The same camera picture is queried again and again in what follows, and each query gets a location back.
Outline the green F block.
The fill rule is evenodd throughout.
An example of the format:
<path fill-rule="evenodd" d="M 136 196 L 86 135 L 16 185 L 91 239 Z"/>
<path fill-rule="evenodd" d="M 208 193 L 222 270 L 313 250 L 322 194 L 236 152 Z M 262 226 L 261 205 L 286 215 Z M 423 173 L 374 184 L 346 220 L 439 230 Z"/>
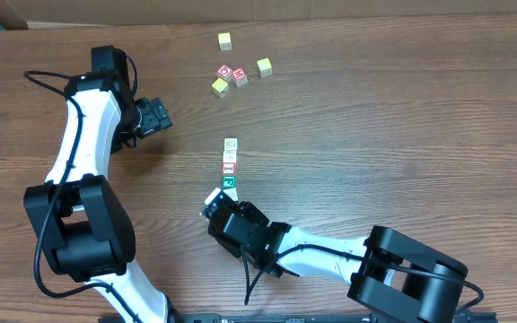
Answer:
<path fill-rule="evenodd" d="M 232 175 L 232 176 L 223 176 L 223 178 L 222 178 L 222 185 L 223 185 L 223 188 L 225 188 L 225 189 L 235 188 L 237 186 L 236 177 L 234 175 Z"/>

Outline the red I block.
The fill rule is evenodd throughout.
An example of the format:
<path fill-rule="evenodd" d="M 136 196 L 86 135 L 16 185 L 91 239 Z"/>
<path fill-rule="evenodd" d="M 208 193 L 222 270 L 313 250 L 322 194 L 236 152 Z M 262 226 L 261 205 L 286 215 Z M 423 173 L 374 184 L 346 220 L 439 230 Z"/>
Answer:
<path fill-rule="evenodd" d="M 224 162 L 222 165 L 224 176 L 235 176 L 237 174 L 237 164 L 235 162 Z"/>

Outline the white green picture block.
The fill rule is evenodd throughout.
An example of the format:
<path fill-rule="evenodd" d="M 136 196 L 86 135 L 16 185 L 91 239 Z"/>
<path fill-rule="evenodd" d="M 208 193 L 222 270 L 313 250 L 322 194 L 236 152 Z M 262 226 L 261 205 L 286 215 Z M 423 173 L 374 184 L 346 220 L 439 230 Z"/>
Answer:
<path fill-rule="evenodd" d="M 223 151 L 223 163 L 236 163 L 237 162 L 237 152 L 234 150 L 224 150 Z"/>

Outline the white blue picture block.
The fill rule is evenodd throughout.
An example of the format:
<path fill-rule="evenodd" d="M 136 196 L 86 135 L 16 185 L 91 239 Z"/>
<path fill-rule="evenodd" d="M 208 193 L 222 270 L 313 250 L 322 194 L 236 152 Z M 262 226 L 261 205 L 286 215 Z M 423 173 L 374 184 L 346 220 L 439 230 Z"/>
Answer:
<path fill-rule="evenodd" d="M 237 138 L 225 138 L 223 140 L 223 149 L 225 151 L 237 151 L 238 150 L 238 139 Z"/>

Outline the plain white wooden block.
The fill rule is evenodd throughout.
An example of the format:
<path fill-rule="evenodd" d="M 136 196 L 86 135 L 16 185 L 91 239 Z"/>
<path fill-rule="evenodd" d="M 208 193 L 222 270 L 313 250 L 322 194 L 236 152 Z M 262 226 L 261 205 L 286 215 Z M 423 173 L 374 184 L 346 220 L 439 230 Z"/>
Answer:
<path fill-rule="evenodd" d="M 227 188 L 223 192 L 232 200 L 237 202 L 239 200 L 236 188 Z"/>

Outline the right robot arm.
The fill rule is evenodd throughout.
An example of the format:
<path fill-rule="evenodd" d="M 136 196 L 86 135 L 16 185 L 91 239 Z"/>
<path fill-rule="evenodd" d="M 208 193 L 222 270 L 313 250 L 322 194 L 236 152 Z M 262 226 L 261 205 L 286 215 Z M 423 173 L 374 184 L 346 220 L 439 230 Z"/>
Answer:
<path fill-rule="evenodd" d="M 201 214 L 208 234 L 260 275 L 325 276 L 348 297 L 395 322 L 451 322 L 459 315 L 468 269 L 460 261 L 391 228 L 335 239 L 270 222 L 250 202 L 216 189 Z"/>

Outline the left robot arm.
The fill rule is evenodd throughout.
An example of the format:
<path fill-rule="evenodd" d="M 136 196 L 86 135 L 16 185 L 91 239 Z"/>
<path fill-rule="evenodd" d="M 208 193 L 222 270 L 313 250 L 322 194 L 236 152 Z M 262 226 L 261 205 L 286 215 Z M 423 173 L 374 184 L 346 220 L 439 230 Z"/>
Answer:
<path fill-rule="evenodd" d="M 136 261 L 133 224 L 108 182 L 110 156 L 171 127 L 158 98 L 137 99 L 132 58 L 93 48 L 92 69 L 67 77 L 62 144 L 43 184 L 23 204 L 37 235 L 34 280 L 51 298 L 94 289 L 122 322 L 179 322 L 171 301 Z"/>

